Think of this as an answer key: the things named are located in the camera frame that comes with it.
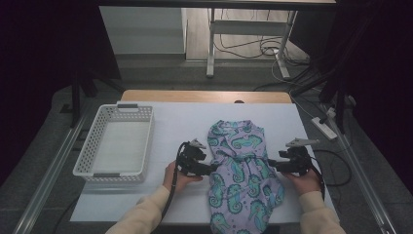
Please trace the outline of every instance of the white table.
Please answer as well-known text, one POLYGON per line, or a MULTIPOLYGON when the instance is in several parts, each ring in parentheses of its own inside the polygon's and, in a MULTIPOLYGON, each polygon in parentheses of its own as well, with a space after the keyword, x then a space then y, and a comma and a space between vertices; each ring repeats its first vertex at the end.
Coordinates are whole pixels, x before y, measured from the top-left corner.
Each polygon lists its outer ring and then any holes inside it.
MULTIPOLYGON (((197 138, 207 145, 207 131, 218 120, 251 120, 263 127, 269 157, 279 160, 279 150, 296 137, 307 138, 295 104, 290 103, 199 103, 199 102, 139 102, 154 107, 155 132, 144 182, 128 186, 102 186, 87 182, 71 221, 117 221, 137 200, 152 193, 162 183, 165 167, 173 161, 183 141, 197 138)), ((205 163, 211 159, 209 149, 205 163)), ((283 203, 274 209, 272 224, 298 222, 302 213, 292 184, 278 174, 285 187, 283 203)), ((209 224, 207 204, 208 176, 188 185, 176 195, 163 220, 167 224, 209 224)), ((326 191, 325 203, 334 210, 326 191)))

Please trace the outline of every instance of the human hand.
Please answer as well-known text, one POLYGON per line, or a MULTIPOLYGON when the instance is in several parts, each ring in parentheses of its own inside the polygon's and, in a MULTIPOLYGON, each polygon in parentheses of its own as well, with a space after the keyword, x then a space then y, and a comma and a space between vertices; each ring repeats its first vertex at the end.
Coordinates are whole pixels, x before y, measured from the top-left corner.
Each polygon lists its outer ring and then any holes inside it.
POLYGON ((311 169, 309 169, 305 175, 301 176, 289 173, 282 173, 282 175, 291 180, 300 196, 308 192, 321 191, 321 188, 319 187, 319 178, 311 169))
MULTIPOLYGON (((165 168, 163 186, 169 191, 172 188, 173 170, 175 169, 175 164, 176 161, 173 161, 165 168)), ((175 192, 181 192, 185 188, 185 186, 190 182, 201 180, 203 180, 202 176, 184 175, 182 172, 178 171, 175 192)))

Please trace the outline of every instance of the white plastic basket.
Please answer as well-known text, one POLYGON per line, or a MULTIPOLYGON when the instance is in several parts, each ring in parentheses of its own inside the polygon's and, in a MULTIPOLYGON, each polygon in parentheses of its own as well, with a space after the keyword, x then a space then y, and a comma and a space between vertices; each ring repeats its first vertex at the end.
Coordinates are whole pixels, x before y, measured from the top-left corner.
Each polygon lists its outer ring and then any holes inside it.
POLYGON ((73 174, 93 182, 143 181, 153 130, 152 106, 131 102, 102 105, 73 174))

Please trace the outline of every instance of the garment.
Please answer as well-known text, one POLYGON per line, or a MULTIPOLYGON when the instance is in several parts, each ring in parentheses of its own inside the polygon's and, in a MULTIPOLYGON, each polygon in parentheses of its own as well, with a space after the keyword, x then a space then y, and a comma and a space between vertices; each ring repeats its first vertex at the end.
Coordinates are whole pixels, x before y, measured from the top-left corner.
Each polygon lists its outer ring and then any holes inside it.
POLYGON ((218 165, 209 176, 213 233, 262 233, 273 208, 283 200, 283 187, 267 159, 264 129, 250 120, 218 121, 207 142, 218 165))
MULTIPOLYGON (((163 186, 153 194, 141 198, 106 234, 149 234, 158 226, 169 191, 163 186)), ((299 197, 304 213, 301 216, 303 234, 344 234, 334 212, 325 206, 320 192, 299 197)))

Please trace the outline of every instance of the patterned cloth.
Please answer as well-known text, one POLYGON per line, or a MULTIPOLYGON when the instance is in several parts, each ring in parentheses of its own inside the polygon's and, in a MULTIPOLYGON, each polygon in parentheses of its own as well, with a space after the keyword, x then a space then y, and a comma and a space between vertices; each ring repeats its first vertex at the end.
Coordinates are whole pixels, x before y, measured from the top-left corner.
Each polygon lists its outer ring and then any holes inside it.
POLYGON ((209 177, 213 233, 262 233, 273 208, 283 200, 283 187, 268 166, 264 129, 251 121, 218 121, 207 136, 219 165, 209 177))

